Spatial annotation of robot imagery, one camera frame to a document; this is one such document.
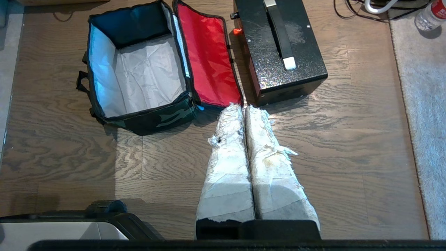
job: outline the bag handle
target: bag handle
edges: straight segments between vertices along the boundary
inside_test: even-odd
[[[87,51],[85,51],[84,56],[82,57],[82,63],[87,64]]]
[[[296,69],[296,62],[294,61],[293,51],[291,50],[285,23],[283,22],[276,1],[264,0],[263,3],[265,5],[266,13],[269,15],[269,18],[273,23],[273,35],[277,38],[279,54],[282,57],[285,69],[287,71],[294,70]]]
[[[86,73],[84,71],[79,71],[78,79],[76,81],[76,89],[80,90],[81,92],[85,92],[88,96],[88,99],[90,99],[90,91],[82,84],[82,80],[87,77],[88,77],[88,73]],[[90,115],[93,118],[96,118],[96,120],[99,123],[101,123],[102,125],[105,124],[104,120],[102,120],[95,114],[95,111],[93,108],[90,108]]]
[[[85,88],[85,86],[82,84],[82,80],[87,77],[88,73],[84,71],[79,71],[78,79],[76,81],[76,89],[80,90],[81,92],[85,92],[88,98],[90,98],[90,91],[87,88]]]

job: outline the wrapped bundle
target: wrapped bundle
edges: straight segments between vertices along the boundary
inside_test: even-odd
[[[280,146],[264,110],[249,106],[245,111],[246,138],[256,215],[268,220],[312,220],[318,216],[291,168],[288,155],[297,155]]]
[[[208,142],[212,145],[212,154],[198,204],[197,222],[255,219],[240,105],[230,105],[221,112],[215,134]]]

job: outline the carpet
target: carpet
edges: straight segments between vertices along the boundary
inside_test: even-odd
[[[446,25],[419,32],[416,14],[390,27],[429,235],[446,239]]]

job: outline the black case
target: black case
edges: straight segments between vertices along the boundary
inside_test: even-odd
[[[234,0],[231,15],[258,106],[308,95],[328,77],[302,0],[265,2]],[[285,69],[288,57],[294,70]]]

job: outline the open cooler bag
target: open cooler bag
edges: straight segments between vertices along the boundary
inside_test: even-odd
[[[90,16],[89,25],[88,73],[79,72],[77,89],[100,122],[144,135],[207,106],[242,104],[222,17],[159,0]]]

